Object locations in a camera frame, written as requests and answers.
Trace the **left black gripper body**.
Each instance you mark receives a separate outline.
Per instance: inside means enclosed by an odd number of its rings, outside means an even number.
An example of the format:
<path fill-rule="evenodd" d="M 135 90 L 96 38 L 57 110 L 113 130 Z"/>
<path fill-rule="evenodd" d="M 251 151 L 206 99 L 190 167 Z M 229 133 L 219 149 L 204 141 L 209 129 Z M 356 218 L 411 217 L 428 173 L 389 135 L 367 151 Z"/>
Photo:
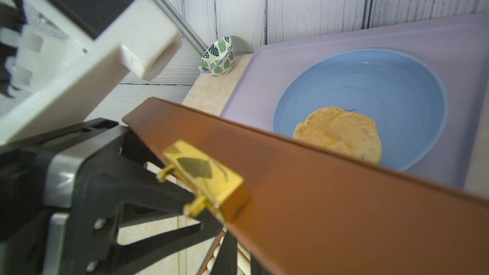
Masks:
<path fill-rule="evenodd" d="M 125 9 L 47 87 L 50 99 L 1 121 L 1 273 L 129 274 L 117 243 L 129 162 L 127 127 L 85 121 L 126 74 Z"/>

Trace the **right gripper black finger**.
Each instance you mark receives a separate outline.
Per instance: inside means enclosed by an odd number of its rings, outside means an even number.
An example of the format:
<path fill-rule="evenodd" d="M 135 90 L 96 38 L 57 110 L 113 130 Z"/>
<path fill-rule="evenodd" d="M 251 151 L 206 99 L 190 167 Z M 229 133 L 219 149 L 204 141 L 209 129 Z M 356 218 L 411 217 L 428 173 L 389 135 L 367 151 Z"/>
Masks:
<path fill-rule="evenodd" d="M 120 245 L 121 228 L 181 216 L 192 194 L 143 167 L 154 156 L 127 127 L 84 127 L 42 147 L 53 154 L 43 202 L 56 209 L 44 274 L 136 274 L 222 230 L 204 212 L 194 225 Z"/>

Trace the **brown wooden jewelry box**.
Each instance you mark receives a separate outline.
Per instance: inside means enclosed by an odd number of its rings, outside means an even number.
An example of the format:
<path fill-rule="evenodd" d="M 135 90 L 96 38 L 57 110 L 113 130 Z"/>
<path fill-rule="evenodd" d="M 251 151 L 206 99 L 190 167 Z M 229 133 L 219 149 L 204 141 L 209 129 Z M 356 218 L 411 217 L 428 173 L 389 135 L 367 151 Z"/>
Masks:
<path fill-rule="evenodd" d="M 158 98 L 124 122 L 158 157 L 184 140 L 241 175 L 227 228 L 272 274 L 487 274 L 488 202 Z"/>

